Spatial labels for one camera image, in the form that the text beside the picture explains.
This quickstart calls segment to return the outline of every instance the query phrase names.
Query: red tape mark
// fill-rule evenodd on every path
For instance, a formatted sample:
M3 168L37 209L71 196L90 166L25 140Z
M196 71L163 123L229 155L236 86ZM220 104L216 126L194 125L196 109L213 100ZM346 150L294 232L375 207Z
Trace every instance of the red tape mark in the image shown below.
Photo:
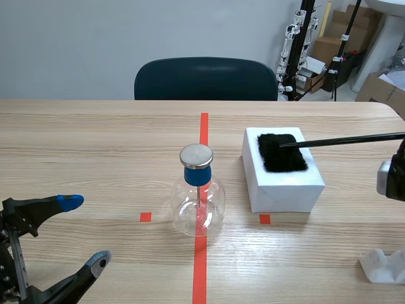
M260 219L260 224L262 224L262 225L271 224L270 214L261 214L261 215L259 215L259 219Z
M140 214L139 222L150 222L152 220L152 212L142 212Z
M200 144L208 146L208 113L201 113ZM201 187L201 207L197 209L196 229L201 231L206 220L208 186ZM207 303L207 237L196 237L194 245L194 277L192 285L192 304Z

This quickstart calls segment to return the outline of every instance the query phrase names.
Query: wood grain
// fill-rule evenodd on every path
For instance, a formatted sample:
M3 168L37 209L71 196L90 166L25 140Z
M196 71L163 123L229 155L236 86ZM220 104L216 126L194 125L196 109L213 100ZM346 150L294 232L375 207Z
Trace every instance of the wood grain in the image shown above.
M274 213L271 225L250 211L240 157L246 127L300 127L307 140L402 132L379 103L0 101L1 197L85 196L23 237L30 282L45 289L105 249L113 259L81 303L191 303L194 238L175 230L169 200L203 111L227 192L209 304L403 303L403 286L369 283L358 263L361 251L405 248L405 204L375 191L399 142L311 149L324 193L312 213Z

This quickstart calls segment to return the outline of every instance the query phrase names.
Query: dark green chair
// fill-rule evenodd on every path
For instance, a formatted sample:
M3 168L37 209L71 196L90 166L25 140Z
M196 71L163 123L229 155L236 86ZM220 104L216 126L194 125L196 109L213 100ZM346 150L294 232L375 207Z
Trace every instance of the dark green chair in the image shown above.
M191 57L152 61L138 72L138 100L276 101L277 81L266 65L242 59Z

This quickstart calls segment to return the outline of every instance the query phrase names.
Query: round-bottom flask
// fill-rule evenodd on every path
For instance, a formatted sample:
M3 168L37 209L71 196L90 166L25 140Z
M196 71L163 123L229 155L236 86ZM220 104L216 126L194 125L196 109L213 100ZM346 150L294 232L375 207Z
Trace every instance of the round-bottom flask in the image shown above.
M178 230L189 236L215 235L225 216L225 190L211 174L212 150L192 144L180 152L184 176L173 186L171 207Z

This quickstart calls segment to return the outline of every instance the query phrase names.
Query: white paper box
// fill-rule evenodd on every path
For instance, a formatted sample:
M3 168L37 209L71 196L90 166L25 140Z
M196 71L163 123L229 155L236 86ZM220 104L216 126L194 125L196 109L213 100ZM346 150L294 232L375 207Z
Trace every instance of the white paper box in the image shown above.
M291 134L297 142L305 141L299 128L246 129L242 157L252 212L311 212L325 183L310 150L300 149L307 171L270 173L259 152L261 134Z

